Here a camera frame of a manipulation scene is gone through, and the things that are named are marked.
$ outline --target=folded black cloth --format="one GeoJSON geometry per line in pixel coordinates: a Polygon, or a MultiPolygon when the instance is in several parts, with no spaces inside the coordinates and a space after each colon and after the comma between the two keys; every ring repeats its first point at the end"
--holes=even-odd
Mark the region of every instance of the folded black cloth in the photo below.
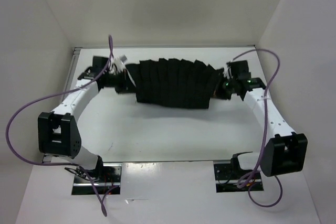
{"type": "Polygon", "coordinates": [[[184,109],[208,109],[224,71],[198,60],[177,59],[145,60],[126,68],[138,102],[184,109]]]}

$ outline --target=metal base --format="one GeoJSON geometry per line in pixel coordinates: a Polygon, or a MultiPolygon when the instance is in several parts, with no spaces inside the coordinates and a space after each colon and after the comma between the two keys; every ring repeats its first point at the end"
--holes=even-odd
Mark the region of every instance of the metal base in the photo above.
{"type": "MultiPolygon", "coordinates": [[[[216,192],[217,193],[232,193],[235,191],[247,191],[248,186],[239,189],[237,187],[238,180],[247,172],[251,170],[241,170],[241,169],[232,169],[232,161],[215,161],[214,162],[214,173],[216,179],[216,192]]],[[[256,174],[254,180],[250,185],[258,183],[257,185],[251,188],[251,191],[263,191],[263,182],[261,181],[261,175],[256,174]]]]}
{"type": "MultiPolygon", "coordinates": [[[[111,186],[119,186],[113,189],[111,194],[120,194],[122,163],[104,163],[104,167],[110,167],[109,176],[112,180],[106,181],[105,179],[101,179],[95,182],[94,184],[98,193],[103,195],[108,189],[110,189],[111,186]]],[[[92,195],[95,194],[95,192],[93,191],[92,185],[89,181],[75,175],[71,194],[92,195]]]]}

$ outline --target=white backdrop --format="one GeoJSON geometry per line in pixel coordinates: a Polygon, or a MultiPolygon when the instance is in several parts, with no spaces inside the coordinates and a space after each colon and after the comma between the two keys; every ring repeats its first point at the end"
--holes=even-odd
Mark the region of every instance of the white backdrop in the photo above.
{"type": "Polygon", "coordinates": [[[47,0],[72,45],[253,45],[279,0],[47,0]]]}
{"type": "MultiPolygon", "coordinates": [[[[0,223],[12,224],[32,170],[5,142],[5,127],[23,104],[64,87],[71,48],[45,0],[0,0],[0,223]]],[[[10,132],[15,148],[41,161],[37,117],[59,101],[46,101],[22,112],[10,132]]]]}
{"type": "MultiPolygon", "coordinates": [[[[280,55],[271,87],[286,120],[308,137],[304,173],[322,223],[335,223],[336,0],[281,0],[259,47],[280,55]]],[[[266,79],[275,68],[259,55],[266,79]]]]}

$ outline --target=white tabletop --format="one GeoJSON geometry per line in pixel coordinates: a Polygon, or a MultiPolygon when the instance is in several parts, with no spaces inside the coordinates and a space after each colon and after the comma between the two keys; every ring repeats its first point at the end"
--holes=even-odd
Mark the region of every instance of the white tabletop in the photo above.
{"type": "MultiPolygon", "coordinates": [[[[302,172],[280,176],[284,193],[273,208],[255,206],[246,192],[216,193],[213,162],[124,163],[120,195],[106,199],[105,218],[95,195],[72,196],[73,175],[62,167],[34,166],[16,224],[318,224],[302,172]]],[[[279,186],[264,178],[274,202],[279,186]]]]}
{"type": "MultiPolygon", "coordinates": [[[[243,48],[116,48],[128,62],[158,58],[195,59],[214,68],[226,67],[243,48]]],[[[90,65],[92,56],[108,49],[82,49],[71,86],[90,65]]],[[[264,74],[258,56],[247,59],[254,77],[264,74]]],[[[82,145],[105,162],[195,161],[230,159],[244,151],[259,152],[262,129],[250,108],[236,95],[230,101],[211,99],[209,110],[183,110],[137,103],[135,94],[103,89],[78,121],[82,145]]]]}
{"type": "MultiPolygon", "coordinates": [[[[120,48],[114,54],[125,54],[130,62],[197,58],[219,68],[245,50],[120,48]]],[[[83,49],[74,80],[91,64],[93,55],[107,56],[108,50],[83,49]]],[[[246,59],[253,75],[263,79],[257,55],[246,59]]],[[[240,98],[211,101],[210,109],[200,112],[137,104],[134,95],[104,89],[78,125],[83,145],[106,162],[226,159],[241,151],[259,151],[261,142],[261,128],[240,98]]],[[[250,165],[248,155],[244,156],[243,166],[250,165]]],[[[216,193],[211,161],[124,163],[120,195],[107,197],[105,218],[95,195],[71,195],[72,174],[62,167],[34,166],[16,223],[319,223],[303,173],[283,175],[280,180],[282,201],[264,209],[255,206],[246,192],[216,193]]],[[[263,204],[274,202],[279,195],[275,179],[263,177],[263,185],[265,191],[253,196],[263,204]]]]}

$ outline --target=cable connector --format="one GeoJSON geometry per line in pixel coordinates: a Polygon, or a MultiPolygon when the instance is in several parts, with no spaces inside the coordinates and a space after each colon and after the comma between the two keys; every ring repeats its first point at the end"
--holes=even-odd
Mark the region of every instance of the cable connector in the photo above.
{"type": "Polygon", "coordinates": [[[121,73],[126,67],[125,62],[127,61],[127,57],[125,55],[119,56],[114,59],[113,64],[116,67],[115,73],[121,73]]]}

